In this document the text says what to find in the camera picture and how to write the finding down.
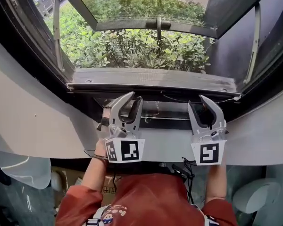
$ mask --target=person's left arm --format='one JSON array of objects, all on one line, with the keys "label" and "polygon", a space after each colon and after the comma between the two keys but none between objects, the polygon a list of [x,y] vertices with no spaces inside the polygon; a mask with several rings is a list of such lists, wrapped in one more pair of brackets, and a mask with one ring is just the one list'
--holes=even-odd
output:
[{"label": "person's left arm", "polygon": [[[94,154],[107,156],[103,140],[97,142]],[[81,226],[100,208],[107,163],[105,160],[91,159],[82,184],[71,186],[63,198],[56,216],[56,226]]]}]

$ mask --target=person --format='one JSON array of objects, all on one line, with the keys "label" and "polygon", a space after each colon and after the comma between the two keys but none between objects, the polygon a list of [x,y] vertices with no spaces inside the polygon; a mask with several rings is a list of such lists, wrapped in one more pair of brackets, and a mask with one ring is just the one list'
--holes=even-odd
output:
[{"label": "person", "polygon": [[[94,154],[107,156],[103,140],[97,142]],[[182,178],[167,174],[124,177],[112,204],[101,208],[107,163],[99,157],[91,159],[82,184],[71,186],[63,198],[56,226],[237,225],[232,206],[225,200],[225,160],[210,167],[202,210],[187,202]]]}]

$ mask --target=bracelet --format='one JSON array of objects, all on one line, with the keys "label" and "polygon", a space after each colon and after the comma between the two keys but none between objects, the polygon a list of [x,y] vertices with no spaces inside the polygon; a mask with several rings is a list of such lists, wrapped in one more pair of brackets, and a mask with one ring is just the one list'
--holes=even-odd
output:
[{"label": "bracelet", "polygon": [[100,159],[100,160],[107,160],[107,161],[108,161],[108,157],[106,157],[106,156],[99,156],[99,155],[97,155],[97,154],[93,154],[92,157],[97,158],[97,159]]}]

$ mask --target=hand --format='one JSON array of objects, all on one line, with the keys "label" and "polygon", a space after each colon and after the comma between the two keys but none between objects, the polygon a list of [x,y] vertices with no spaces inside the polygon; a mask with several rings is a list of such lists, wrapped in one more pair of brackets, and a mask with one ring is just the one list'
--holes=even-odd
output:
[{"label": "hand", "polygon": [[99,139],[96,148],[94,151],[94,154],[98,156],[107,156],[107,151],[106,151],[106,146],[105,146],[105,140],[104,139]]}]

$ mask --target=white marker plate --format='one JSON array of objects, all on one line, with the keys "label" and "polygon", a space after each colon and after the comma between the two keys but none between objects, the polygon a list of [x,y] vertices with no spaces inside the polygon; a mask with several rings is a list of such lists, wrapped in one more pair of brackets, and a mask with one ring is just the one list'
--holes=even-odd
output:
[{"label": "white marker plate", "polygon": [[145,139],[113,138],[105,141],[107,157],[111,163],[142,161]]},{"label": "white marker plate", "polygon": [[210,141],[205,143],[192,143],[197,165],[221,164],[226,141]]}]

